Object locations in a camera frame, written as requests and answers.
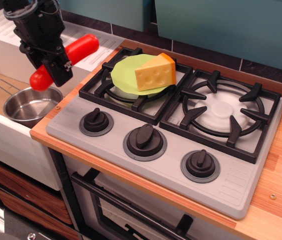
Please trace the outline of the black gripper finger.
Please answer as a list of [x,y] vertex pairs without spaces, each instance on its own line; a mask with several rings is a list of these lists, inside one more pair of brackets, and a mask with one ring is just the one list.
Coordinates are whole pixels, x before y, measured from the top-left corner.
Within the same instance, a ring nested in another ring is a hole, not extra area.
[[42,62],[57,87],[63,86],[73,77],[72,62],[67,56],[50,56]]
[[33,48],[27,48],[25,54],[35,69],[38,69],[42,65],[42,54],[39,51]]

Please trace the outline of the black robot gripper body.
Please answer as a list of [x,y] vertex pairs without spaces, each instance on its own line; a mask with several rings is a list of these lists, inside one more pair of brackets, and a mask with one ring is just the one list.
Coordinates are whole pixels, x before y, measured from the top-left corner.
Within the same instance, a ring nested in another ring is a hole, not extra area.
[[22,53],[35,49],[42,54],[43,61],[65,52],[60,38],[65,26],[58,1],[4,0],[3,14],[15,24],[13,32],[20,38]]

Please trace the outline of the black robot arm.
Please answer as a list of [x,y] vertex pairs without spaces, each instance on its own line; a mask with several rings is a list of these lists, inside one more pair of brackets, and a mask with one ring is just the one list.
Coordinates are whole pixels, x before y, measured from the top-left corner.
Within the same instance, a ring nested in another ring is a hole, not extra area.
[[3,14],[14,22],[13,32],[20,38],[19,50],[38,70],[47,71],[43,78],[46,86],[33,89],[42,91],[51,84],[64,85],[73,77],[72,62],[65,52],[61,33],[65,29],[56,0],[0,0]]

